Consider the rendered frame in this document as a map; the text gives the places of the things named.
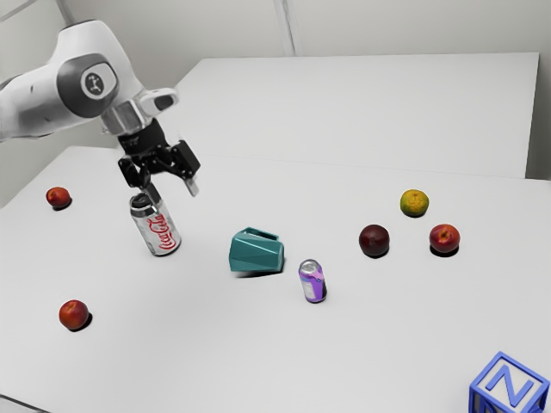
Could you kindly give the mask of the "blue white letter block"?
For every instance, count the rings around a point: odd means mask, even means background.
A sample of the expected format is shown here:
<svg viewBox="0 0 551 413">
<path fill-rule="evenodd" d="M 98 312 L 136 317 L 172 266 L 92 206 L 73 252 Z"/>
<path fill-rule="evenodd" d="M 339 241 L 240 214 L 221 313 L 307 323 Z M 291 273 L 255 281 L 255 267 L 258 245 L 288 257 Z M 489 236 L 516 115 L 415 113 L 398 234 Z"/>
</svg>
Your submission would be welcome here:
<svg viewBox="0 0 551 413">
<path fill-rule="evenodd" d="M 551 382 L 497 352 L 469 386 L 468 413 L 543 413 Z"/>
</svg>

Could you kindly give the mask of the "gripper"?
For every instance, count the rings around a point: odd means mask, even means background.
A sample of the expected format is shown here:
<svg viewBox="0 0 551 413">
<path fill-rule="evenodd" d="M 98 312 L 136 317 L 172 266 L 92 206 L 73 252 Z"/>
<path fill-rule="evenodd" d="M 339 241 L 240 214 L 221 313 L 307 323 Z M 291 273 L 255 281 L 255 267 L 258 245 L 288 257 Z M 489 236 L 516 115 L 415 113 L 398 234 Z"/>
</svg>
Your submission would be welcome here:
<svg viewBox="0 0 551 413">
<path fill-rule="evenodd" d="M 143 130 L 118 136 L 117 139 L 124 151 L 118 166 L 127 185 L 144 193 L 152 207 L 158 206 L 161 196 L 152 183 L 150 173 L 177 173 L 193 197 L 199 194 L 195 175 L 201 163 L 184 140 L 171 147 L 156 119 Z"/>
</svg>

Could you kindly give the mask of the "red yellow apple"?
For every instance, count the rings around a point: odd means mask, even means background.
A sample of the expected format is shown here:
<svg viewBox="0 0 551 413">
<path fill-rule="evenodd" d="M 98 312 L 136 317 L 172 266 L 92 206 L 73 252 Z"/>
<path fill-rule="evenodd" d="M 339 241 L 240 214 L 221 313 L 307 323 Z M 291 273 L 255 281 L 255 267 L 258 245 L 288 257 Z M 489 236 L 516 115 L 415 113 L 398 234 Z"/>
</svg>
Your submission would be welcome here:
<svg viewBox="0 0 551 413">
<path fill-rule="evenodd" d="M 448 254 L 456 250 L 460 241 L 461 234 L 452 224 L 439 224 L 430 230 L 430 246 L 438 253 Z"/>
</svg>

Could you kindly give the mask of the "dark red plum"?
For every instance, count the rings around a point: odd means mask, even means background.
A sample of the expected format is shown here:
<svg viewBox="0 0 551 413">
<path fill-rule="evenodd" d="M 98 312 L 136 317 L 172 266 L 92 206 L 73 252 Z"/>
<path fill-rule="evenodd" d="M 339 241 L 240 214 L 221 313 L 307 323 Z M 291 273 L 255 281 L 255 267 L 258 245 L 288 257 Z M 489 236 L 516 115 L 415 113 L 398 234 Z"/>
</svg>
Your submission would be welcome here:
<svg viewBox="0 0 551 413">
<path fill-rule="evenodd" d="M 382 256 L 390 247 L 389 232 L 381 225 L 367 225 L 360 232 L 358 242 L 364 255 Z"/>
</svg>

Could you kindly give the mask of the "small red apple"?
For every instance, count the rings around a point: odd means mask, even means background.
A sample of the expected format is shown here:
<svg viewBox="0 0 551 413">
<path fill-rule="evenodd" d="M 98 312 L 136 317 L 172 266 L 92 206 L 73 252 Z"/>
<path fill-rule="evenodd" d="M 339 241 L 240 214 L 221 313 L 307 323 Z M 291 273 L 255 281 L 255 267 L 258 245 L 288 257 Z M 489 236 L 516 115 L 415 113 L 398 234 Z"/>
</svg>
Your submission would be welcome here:
<svg viewBox="0 0 551 413">
<path fill-rule="evenodd" d="M 64 208 L 71 204 L 71 195 L 66 188 L 53 187 L 46 191 L 46 201 L 53 208 Z"/>
</svg>

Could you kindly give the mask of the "purple can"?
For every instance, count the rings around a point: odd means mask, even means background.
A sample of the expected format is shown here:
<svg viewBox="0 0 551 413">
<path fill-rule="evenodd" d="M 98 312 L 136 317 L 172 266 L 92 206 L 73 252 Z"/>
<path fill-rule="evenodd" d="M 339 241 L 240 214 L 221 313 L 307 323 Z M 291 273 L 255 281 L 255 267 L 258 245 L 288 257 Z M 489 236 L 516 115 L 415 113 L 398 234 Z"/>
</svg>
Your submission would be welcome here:
<svg viewBox="0 0 551 413">
<path fill-rule="evenodd" d="M 327 288 L 321 265 L 316 260 L 307 259 L 300 264 L 298 274 L 305 299 L 313 304 L 323 302 Z"/>
</svg>

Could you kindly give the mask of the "teal faceted mug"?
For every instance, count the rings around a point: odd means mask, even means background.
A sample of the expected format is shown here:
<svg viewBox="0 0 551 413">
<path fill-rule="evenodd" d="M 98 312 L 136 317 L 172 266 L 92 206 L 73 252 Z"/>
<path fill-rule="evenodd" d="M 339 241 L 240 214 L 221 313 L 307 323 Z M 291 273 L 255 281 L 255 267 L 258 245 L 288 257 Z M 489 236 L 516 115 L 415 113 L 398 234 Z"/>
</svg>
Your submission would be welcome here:
<svg viewBox="0 0 551 413">
<path fill-rule="evenodd" d="M 278 273 L 284 245 L 275 234 L 247 227 L 232 237 L 228 261 L 232 272 Z"/>
</svg>

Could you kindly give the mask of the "green yellow orange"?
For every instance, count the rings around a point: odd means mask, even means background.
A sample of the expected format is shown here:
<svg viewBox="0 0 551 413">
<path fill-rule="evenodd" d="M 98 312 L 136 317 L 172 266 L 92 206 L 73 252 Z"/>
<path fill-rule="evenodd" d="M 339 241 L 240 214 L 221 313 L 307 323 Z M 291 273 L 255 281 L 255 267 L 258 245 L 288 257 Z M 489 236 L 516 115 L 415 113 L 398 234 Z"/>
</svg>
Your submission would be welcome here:
<svg viewBox="0 0 551 413">
<path fill-rule="evenodd" d="M 400 211 L 411 218 L 419 218 L 426 214 L 430 205 L 428 195 L 418 189 L 408 189 L 400 197 Z"/>
</svg>

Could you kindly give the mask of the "silver can with red print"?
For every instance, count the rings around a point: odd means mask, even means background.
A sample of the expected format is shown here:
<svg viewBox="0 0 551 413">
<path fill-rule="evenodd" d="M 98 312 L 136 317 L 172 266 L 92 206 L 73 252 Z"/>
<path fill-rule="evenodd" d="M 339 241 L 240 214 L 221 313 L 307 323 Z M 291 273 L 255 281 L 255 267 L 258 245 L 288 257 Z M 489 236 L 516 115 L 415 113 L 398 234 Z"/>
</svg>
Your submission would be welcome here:
<svg viewBox="0 0 551 413">
<path fill-rule="evenodd" d="M 151 201 L 145 193 L 139 193 L 130 199 L 129 207 L 133 222 L 154 256 L 177 251 L 182 239 L 163 199 L 155 195 Z"/>
</svg>

